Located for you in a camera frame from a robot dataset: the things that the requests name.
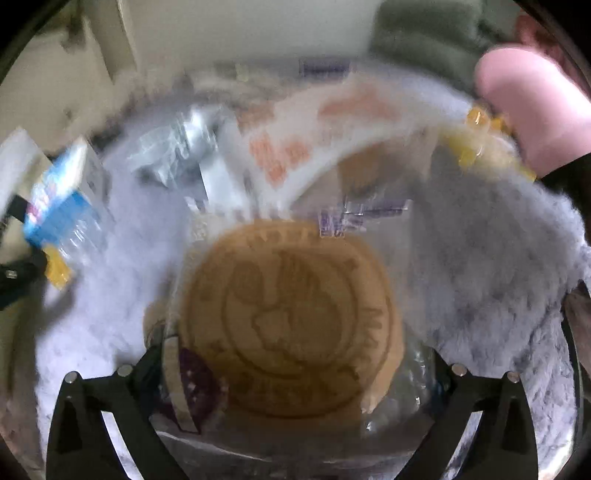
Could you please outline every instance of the round cookie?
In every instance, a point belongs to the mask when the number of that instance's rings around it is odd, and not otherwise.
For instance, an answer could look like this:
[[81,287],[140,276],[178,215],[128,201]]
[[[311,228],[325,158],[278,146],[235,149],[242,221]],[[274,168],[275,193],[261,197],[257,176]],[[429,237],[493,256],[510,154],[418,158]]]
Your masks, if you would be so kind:
[[404,354],[379,261],[360,239],[321,238],[308,222],[260,220],[218,240],[178,331],[227,383],[230,411],[268,419],[357,420]]

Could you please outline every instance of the clear plastic wrapper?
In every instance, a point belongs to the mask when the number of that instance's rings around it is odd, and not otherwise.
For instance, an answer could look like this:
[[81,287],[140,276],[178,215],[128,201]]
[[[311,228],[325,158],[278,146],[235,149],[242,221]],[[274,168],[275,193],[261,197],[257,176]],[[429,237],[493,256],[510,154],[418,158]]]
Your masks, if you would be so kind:
[[200,164],[217,151],[217,130],[229,115],[220,106],[189,107],[169,125],[139,139],[129,168],[172,189],[195,184],[201,178]]
[[412,333],[421,306],[405,294],[411,210],[381,194],[295,219],[193,205],[154,420],[187,470],[260,462],[253,477],[291,478],[404,464],[435,392]]
[[352,73],[240,111],[221,127],[219,148],[238,183],[252,186],[259,209],[289,211],[331,171],[344,190],[374,183],[384,157],[397,160],[396,174],[428,177],[442,122],[396,84]]

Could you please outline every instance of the pink object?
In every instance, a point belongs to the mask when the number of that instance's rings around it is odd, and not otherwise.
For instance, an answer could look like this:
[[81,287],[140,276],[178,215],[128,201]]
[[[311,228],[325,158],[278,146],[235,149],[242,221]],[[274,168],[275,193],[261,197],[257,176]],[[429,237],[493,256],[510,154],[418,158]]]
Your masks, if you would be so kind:
[[523,46],[486,53],[476,91],[508,116],[538,177],[591,153],[591,102],[552,59]]

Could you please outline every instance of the black plastic bracket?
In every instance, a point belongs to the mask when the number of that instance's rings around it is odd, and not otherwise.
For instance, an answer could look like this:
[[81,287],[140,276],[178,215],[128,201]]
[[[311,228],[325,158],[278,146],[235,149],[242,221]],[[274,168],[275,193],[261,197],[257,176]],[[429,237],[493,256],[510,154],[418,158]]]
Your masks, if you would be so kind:
[[[519,375],[475,377],[461,365],[448,367],[438,355],[436,370],[446,408],[397,479],[439,480],[470,415],[481,411],[456,479],[537,480],[534,426]],[[160,381],[159,346],[148,350],[135,368],[121,367],[111,377],[84,380],[76,372],[66,375],[51,423],[47,479],[127,479],[103,421],[101,412],[108,411],[146,480],[187,480],[148,421]]]
[[[437,355],[438,364],[443,360]],[[397,480],[439,480],[474,412],[482,417],[456,480],[537,480],[534,424],[519,375],[473,376],[465,367],[447,368],[448,402]]]
[[111,412],[145,480],[186,480],[148,420],[155,404],[161,349],[152,347],[135,368],[84,380],[66,375],[47,446],[48,480],[128,479],[113,448],[102,412]]

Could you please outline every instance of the gray fuzzy blanket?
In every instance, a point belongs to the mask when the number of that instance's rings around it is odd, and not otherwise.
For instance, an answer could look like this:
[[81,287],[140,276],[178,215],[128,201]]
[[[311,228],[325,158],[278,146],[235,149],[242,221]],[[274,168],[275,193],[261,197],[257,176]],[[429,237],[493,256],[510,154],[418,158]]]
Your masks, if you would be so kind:
[[[404,73],[410,85],[424,89],[426,80],[413,75]],[[465,99],[458,107],[451,90],[429,81],[433,88],[427,85],[426,91],[437,92],[438,102],[455,101],[456,110],[465,109]],[[115,217],[108,248],[68,291],[47,292],[42,315],[26,328],[35,335],[25,335],[17,353],[15,392],[24,407],[15,424],[23,432],[38,427],[42,452],[63,376],[71,370],[85,378],[110,375],[118,365],[136,362],[144,352],[144,310],[166,294],[181,260],[185,202],[128,173],[125,159],[137,126],[126,128],[127,137],[104,159],[113,177]],[[426,299],[427,312],[419,334],[447,362],[461,362],[474,374],[521,374],[540,466],[549,467],[561,451],[568,452],[575,418],[560,301],[589,276],[591,252],[579,214],[566,198],[520,178],[495,182],[461,173],[443,153],[435,156],[431,180],[416,186],[413,198],[411,294]],[[22,374],[27,365],[33,367],[33,358],[34,395]],[[140,478],[116,438],[114,422],[108,424],[128,475]],[[34,443],[34,435],[26,441]]]

